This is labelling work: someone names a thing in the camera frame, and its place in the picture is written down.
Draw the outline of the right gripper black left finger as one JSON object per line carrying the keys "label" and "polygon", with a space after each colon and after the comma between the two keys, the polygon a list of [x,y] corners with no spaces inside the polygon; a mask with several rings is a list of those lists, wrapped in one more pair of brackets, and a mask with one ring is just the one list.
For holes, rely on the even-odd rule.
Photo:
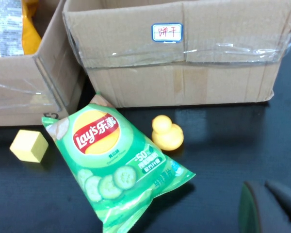
{"label": "right gripper black left finger", "polygon": [[241,233],[291,233],[291,220],[271,191],[257,182],[244,182],[238,208]]}

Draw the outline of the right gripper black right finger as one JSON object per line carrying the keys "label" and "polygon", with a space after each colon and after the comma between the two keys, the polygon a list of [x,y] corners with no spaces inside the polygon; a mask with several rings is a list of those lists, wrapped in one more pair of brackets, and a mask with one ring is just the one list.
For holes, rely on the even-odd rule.
{"label": "right gripper black right finger", "polygon": [[273,194],[291,220],[291,188],[275,181],[266,181],[265,186]]}

